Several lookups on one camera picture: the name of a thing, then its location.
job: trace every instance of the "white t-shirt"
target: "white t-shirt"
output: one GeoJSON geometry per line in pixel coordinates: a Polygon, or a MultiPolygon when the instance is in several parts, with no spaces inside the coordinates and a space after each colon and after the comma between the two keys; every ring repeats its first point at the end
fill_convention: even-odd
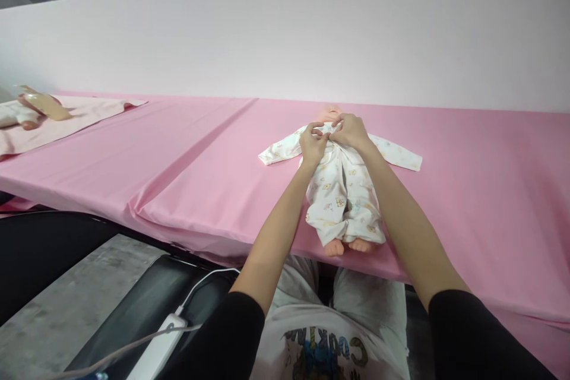
{"type": "Polygon", "coordinates": [[[324,306],[289,305],[268,316],[251,379],[404,379],[380,337],[324,306]]]}

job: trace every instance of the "forearm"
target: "forearm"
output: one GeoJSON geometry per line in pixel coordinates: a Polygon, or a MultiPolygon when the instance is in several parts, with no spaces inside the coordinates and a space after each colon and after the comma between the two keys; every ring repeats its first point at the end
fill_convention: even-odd
{"type": "Polygon", "coordinates": [[[316,165],[303,162],[261,227],[242,272],[230,292],[240,291],[269,311],[316,165]]]}
{"type": "Polygon", "coordinates": [[[372,142],[359,153],[368,168],[390,237],[423,306],[445,289],[470,291],[428,218],[372,142]]]}

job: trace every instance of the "pink tablecloth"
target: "pink tablecloth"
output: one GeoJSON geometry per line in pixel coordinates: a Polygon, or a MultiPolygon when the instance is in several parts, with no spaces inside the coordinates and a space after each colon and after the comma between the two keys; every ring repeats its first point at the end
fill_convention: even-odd
{"type": "MultiPolygon", "coordinates": [[[[257,154],[322,105],[136,98],[150,103],[2,162],[0,189],[96,213],[216,261],[243,261],[298,164],[264,166],[257,154]]],[[[570,352],[570,115],[342,108],[362,116],[371,134],[423,156],[421,172],[394,170],[458,271],[494,312],[532,322],[510,329],[559,376],[570,376],[567,362],[548,361],[570,352]]],[[[293,252],[406,280],[389,245],[328,259],[304,221],[293,252]]]]}

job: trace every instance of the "wrist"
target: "wrist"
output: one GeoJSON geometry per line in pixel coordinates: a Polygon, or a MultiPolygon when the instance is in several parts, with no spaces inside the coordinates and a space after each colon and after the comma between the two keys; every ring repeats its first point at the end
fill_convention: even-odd
{"type": "Polygon", "coordinates": [[[374,151],[378,151],[377,147],[374,145],[372,140],[368,137],[360,141],[358,144],[355,144],[353,148],[360,154],[362,157],[364,154],[373,153],[374,151]]]}
{"type": "Polygon", "coordinates": [[[306,170],[307,172],[310,172],[311,174],[313,174],[313,172],[316,171],[316,167],[319,166],[320,162],[321,162],[320,159],[314,160],[314,159],[303,158],[303,163],[301,163],[301,166],[299,166],[299,169],[306,170]]]}

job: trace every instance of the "black sleeve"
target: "black sleeve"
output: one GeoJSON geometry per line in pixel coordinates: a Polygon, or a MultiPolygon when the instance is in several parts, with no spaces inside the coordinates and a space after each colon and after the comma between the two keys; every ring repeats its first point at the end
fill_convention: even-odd
{"type": "Polygon", "coordinates": [[[249,379],[264,324],[253,298],[229,293],[157,380],[249,379]]]}
{"type": "Polygon", "coordinates": [[[434,295],[429,320],[439,380],[555,379],[470,293],[434,295]]]}

